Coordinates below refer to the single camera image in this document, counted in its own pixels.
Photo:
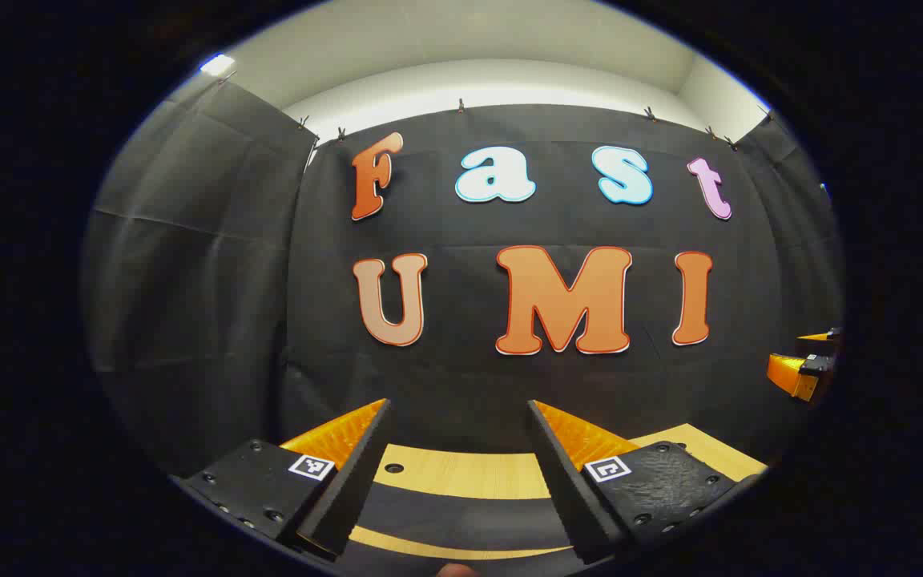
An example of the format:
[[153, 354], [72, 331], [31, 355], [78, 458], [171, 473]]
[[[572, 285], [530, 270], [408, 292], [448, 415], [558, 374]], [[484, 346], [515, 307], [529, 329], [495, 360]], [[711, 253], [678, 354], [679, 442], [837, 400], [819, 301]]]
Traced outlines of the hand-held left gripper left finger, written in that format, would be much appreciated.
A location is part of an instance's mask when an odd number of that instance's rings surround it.
[[333, 561], [373, 486], [391, 415], [377, 399], [283, 443], [249, 439], [182, 488], [241, 528]]

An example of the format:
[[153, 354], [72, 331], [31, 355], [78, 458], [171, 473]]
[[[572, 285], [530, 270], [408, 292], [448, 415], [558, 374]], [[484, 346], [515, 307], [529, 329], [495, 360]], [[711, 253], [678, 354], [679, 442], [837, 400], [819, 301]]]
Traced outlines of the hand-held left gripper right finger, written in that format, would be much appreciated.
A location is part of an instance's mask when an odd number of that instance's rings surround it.
[[554, 510], [587, 565], [665, 547], [759, 479], [736, 481], [677, 442], [639, 446], [540, 401], [527, 403], [527, 432]]

